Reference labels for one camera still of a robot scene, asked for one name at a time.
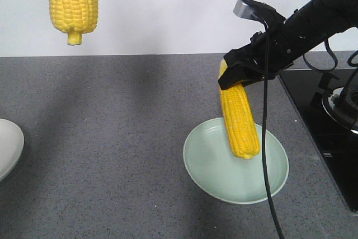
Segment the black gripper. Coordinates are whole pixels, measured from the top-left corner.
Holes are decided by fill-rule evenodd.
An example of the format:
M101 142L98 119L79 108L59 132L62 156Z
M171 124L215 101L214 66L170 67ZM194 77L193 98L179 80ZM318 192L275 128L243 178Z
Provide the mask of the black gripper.
M265 32L255 34L250 44L224 55L227 66L221 64L219 68L221 90L256 83L265 69L268 78L272 78L310 50L310 18L306 14L296 12L284 19L277 12L271 15L255 12L251 17L264 24Z

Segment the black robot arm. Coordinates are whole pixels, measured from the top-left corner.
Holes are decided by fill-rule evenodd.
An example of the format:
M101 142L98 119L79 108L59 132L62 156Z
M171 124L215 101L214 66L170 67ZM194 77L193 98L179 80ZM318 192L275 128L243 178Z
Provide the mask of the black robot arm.
M234 14L266 27L249 44L224 56L227 69L218 79L222 90L241 83L273 79L305 53L331 36L357 26L357 0L311 0L285 18L262 2L237 0Z

